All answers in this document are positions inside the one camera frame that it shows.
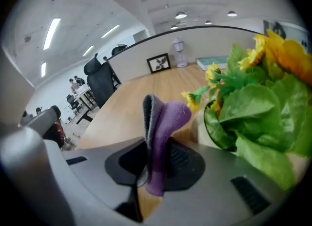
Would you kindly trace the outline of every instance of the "vent slot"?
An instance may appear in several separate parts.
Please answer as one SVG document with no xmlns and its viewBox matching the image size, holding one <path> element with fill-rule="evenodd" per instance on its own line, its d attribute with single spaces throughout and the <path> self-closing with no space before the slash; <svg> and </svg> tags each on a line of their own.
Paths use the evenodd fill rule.
<svg viewBox="0 0 312 226">
<path fill-rule="evenodd" d="M 77 157 L 77 158 L 71 158 L 71 159 L 67 159 L 66 162 L 68 163 L 68 165 L 74 165 L 83 161 L 86 161 L 87 159 L 85 157 Z"/>
<path fill-rule="evenodd" d="M 244 177 L 236 177 L 231 179 L 231 183 L 254 215 L 260 213 L 270 205 L 248 179 Z"/>
</svg>

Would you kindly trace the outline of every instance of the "framed picture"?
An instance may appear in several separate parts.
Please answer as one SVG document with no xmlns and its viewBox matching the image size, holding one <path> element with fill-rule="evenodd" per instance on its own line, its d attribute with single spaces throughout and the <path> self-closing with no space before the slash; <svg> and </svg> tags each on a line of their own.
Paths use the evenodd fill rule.
<svg viewBox="0 0 312 226">
<path fill-rule="evenodd" d="M 171 68 L 167 53 L 149 58 L 146 61 L 152 74 Z"/>
</svg>

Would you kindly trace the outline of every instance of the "artificial sunflower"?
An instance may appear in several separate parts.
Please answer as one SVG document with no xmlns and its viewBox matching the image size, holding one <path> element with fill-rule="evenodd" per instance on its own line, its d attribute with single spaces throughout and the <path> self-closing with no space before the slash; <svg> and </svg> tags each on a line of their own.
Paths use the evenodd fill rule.
<svg viewBox="0 0 312 226">
<path fill-rule="evenodd" d="M 257 35 L 255 36 L 255 49 L 247 49 L 247 57 L 239 61 L 240 70 L 246 70 L 252 66 L 258 65 L 265 53 L 265 39 Z"/>
<path fill-rule="evenodd" d="M 312 86 L 312 55 L 306 54 L 304 47 L 295 40 L 284 40 L 270 30 L 267 33 L 269 37 L 262 37 L 270 61 Z"/>
<path fill-rule="evenodd" d="M 209 82 L 209 86 L 211 88 L 215 87 L 215 84 L 211 83 L 211 80 L 214 80 L 215 76 L 214 76 L 214 72 L 220 74 L 221 70 L 219 68 L 219 66 L 216 63 L 213 63 L 212 66 L 208 67 L 208 70 L 206 71 L 206 80 Z"/>
<path fill-rule="evenodd" d="M 214 110 L 218 117 L 220 116 L 221 113 L 222 103 L 223 103 L 222 99 L 217 99 L 210 106 L 210 109 Z"/>
<path fill-rule="evenodd" d="M 182 92 L 181 94 L 184 98 L 187 98 L 187 106 L 191 109 L 192 112 L 199 109 L 199 105 L 196 104 L 195 99 L 192 98 L 190 92 Z"/>
</svg>

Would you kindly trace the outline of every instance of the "desk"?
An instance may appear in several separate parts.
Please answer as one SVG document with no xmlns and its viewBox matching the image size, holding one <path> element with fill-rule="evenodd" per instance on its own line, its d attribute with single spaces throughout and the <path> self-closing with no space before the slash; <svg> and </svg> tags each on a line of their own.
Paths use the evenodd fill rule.
<svg viewBox="0 0 312 226">
<path fill-rule="evenodd" d="M 197 65 L 173 68 L 124 82 L 104 104 L 84 133 L 80 149 L 106 146 L 144 136 L 142 102 L 147 94 L 155 94 L 163 102 L 187 101 L 182 91 L 193 92 L 207 85 L 205 72 Z M 191 138 L 191 120 L 174 137 Z"/>
<path fill-rule="evenodd" d="M 77 101 L 78 99 L 80 99 L 82 101 L 82 103 L 91 111 L 92 109 L 87 105 L 87 103 L 84 102 L 84 100 L 82 99 L 82 96 L 84 95 L 86 97 L 86 99 L 92 104 L 93 106 L 93 103 L 91 102 L 91 100 L 88 98 L 88 96 L 86 95 L 86 93 L 88 91 L 90 91 L 91 88 L 88 87 L 88 89 L 86 89 L 85 91 L 83 91 L 81 94 L 79 94 L 75 99 L 74 101 Z"/>
</svg>

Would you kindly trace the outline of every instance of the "chair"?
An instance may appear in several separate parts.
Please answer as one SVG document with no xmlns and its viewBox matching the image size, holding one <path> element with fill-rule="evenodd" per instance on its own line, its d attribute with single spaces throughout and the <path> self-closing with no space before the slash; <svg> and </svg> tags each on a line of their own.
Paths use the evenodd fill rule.
<svg viewBox="0 0 312 226">
<path fill-rule="evenodd" d="M 97 54 L 84 66 L 87 82 L 94 95 L 98 107 L 102 107 L 114 93 L 113 70 L 108 62 L 102 65 L 97 60 Z"/>
<path fill-rule="evenodd" d="M 78 101 L 75 101 L 75 97 L 72 95 L 67 96 L 67 102 L 71 105 L 71 110 L 76 109 L 75 114 L 79 113 L 79 110 L 82 108 Z"/>
<path fill-rule="evenodd" d="M 127 47 L 127 45 L 122 45 L 122 46 L 118 46 L 118 47 L 113 48 L 112 56 L 114 56 L 115 54 L 117 54 L 121 50 L 124 50 L 126 47 Z"/>
</svg>

